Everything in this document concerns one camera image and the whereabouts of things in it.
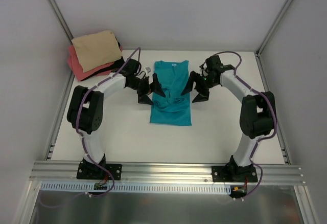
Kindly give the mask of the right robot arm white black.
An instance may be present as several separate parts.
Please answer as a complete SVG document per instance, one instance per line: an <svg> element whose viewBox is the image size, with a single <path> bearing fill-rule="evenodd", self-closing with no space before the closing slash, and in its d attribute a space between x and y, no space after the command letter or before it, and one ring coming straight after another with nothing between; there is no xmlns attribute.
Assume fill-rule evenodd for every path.
<svg viewBox="0 0 327 224"><path fill-rule="evenodd" d="M241 140L226 165L220 169L212 168L213 181L256 182L253 157L260 142L271 139L276 134L274 94L255 90L237 74L237 67L221 62L219 53L207 58L200 69L201 73L190 73L182 95L195 89L198 94L193 102L204 102L209 99L209 90L220 85L241 102Z"/></svg>

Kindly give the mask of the teal t shirt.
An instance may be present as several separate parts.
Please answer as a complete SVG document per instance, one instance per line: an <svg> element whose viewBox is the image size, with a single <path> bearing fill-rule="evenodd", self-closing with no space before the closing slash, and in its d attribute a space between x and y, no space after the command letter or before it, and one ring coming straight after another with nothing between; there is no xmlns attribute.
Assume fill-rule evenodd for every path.
<svg viewBox="0 0 327 224"><path fill-rule="evenodd" d="M190 94L181 94L189 78L189 61L157 61L154 73L165 96L153 94L150 123L191 126Z"/></svg>

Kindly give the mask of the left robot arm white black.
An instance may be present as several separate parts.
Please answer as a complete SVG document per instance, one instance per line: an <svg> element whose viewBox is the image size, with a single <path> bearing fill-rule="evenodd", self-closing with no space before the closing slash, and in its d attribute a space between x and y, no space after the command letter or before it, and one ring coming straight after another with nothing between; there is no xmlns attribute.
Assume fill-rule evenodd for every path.
<svg viewBox="0 0 327 224"><path fill-rule="evenodd" d="M93 87L76 86L68 107L67 121L79 135L84 150L77 178L83 180L101 180L108 174L106 156L98 130L103 121L104 101L115 92L130 88L137 93L139 104L153 105L149 94L155 93L165 97L156 73L149 82L149 68L143 77L138 76L141 68L139 61L130 59L118 69L110 72L109 76Z"/></svg>

